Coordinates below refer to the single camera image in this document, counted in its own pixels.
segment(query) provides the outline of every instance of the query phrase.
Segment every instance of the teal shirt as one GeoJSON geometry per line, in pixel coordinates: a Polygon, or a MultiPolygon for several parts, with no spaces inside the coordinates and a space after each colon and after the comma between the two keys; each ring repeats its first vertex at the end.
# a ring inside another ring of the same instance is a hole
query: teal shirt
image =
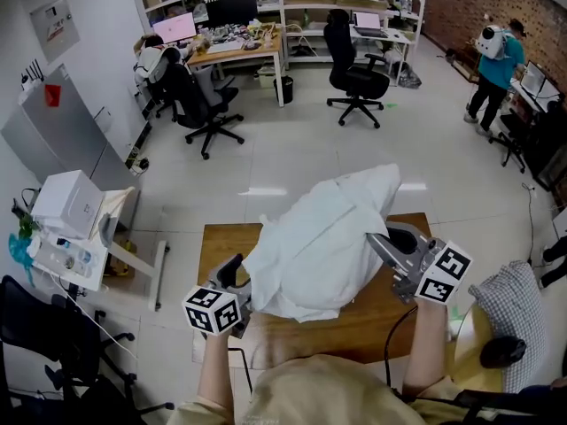
{"type": "Polygon", "coordinates": [[[491,60],[483,55],[478,71],[494,85],[508,89],[516,66],[525,63],[524,49],[516,38],[510,37],[506,41],[504,52],[506,57],[502,60],[491,60]]]}

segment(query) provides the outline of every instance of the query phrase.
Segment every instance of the checkered cushion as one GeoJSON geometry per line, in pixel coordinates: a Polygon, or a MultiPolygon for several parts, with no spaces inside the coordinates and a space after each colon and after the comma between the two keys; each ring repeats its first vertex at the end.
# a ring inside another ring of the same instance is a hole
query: checkered cushion
{"type": "Polygon", "coordinates": [[[525,341],[524,357],[504,370],[504,391],[523,389],[548,349],[540,290],[532,268],[523,261],[512,261],[469,293],[486,312],[494,337],[516,336],[525,341]]]}

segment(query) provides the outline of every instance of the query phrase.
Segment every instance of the red sign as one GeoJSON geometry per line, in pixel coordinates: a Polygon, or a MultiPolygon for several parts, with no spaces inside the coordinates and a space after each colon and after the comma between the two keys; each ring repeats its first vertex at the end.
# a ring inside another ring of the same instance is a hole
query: red sign
{"type": "Polygon", "coordinates": [[[48,107],[59,107],[61,87],[59,85],[45,85],[45,103],[48,107]]]}

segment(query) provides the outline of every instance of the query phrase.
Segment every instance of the brick wall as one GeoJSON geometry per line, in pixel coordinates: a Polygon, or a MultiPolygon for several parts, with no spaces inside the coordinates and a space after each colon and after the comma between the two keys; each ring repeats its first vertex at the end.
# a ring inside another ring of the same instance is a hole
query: brick wall
{"type": "Polygon", "coordinates": [[[551,0],[426,0],[423,32],[441,47],[461,48],[486,25],[522,21],[526,61],[543,66],[567,94],[567,10],[551,0]]]}

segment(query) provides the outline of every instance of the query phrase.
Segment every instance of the beige shirt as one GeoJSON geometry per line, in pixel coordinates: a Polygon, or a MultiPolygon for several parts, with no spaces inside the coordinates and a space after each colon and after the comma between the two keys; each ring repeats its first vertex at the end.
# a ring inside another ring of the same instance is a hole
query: beige shirt
{"type": "MultiPolygon", "coordinates": [[[[420,397],[454,399],[448,379],[420,397]]],[[[332,356],[290,360],[259,378],[243,425],[437,425],[462,421],[466,409],[418,399],[408,405],[365,366],[332,356]]],[[[168,425],[221,425],[232,419],[224,408],[198,398],[174,412],[168,425]]]]}

